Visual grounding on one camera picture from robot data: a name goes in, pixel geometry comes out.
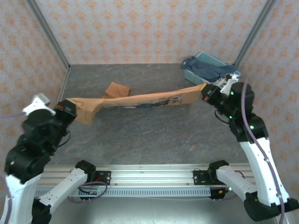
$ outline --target marble-patterned floor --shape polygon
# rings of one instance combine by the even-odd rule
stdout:
[[[131,87],[130,95],[178,90],[193,83],[179,64],[73,65],[64,98],[101,98],[111,81]],[[247,158],[228,125],[201,99],[192,105],[102,109],[95,122],[73,122],[70,141],[50,164],[230,163]]]

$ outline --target tan cloth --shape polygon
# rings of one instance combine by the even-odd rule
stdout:
[[[163,105],[191,104],[200,97],[201,90],[205,87],[205,85],[206,84],[201,84],[171,92],[111,98],[119,95],[125,96],[125,93],[128,94],[129,92],[129,87],[114,83],[112,88],[109,91],[106,91],[106,98],[69,98],[68,100],[75,103],[77,106],[76,121],[83,124],[91,124],[93,122],[94,115],[101,108],[113,106],[145,108]]]

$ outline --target patterned wallpaper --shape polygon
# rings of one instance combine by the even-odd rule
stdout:
[[[254,110],[266,123],[273,158],[299,200],[299,10],[280,0],[242,63],[256,94]]]
[[[66,70],[25,0],[1,2],[0,37],[0,116],[20,113],[40,92],[55,102]],[[24,118],[0,119],[1,171]],[[2,199],[0,191],[0,214]]]
[[[266,0],[37,0],[70,64],[233,63]]]

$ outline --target blue basket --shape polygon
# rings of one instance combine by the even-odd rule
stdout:
[[[195,58],[200,62],[205,62],[205,63],[213,64],[213,65],[216,65],[216,66],[226,65],[225,63],[223,63],[223,62],[219,61],[218,59],[208,55],[205,52],[199,53]],[[236,71],[235,73],[237,75],[241,75],[240,72],[238,72],[238,71]],[[200,85],[200,84],[208,82],[207,80],[197,76],[194,72],[191,72],[189,70],[185,70],[185,78],[188,79],[189,81],[193,82],[196,85]]]

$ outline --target blue cloth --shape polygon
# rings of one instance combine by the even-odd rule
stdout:
[[[196,60],[194,57],[185,59],[181,64],[181,69],[194,72],[197,76],[213,83],[218,78],[225,78],[227,73],[234,73],[237,68],[233,65],[216,66]]]

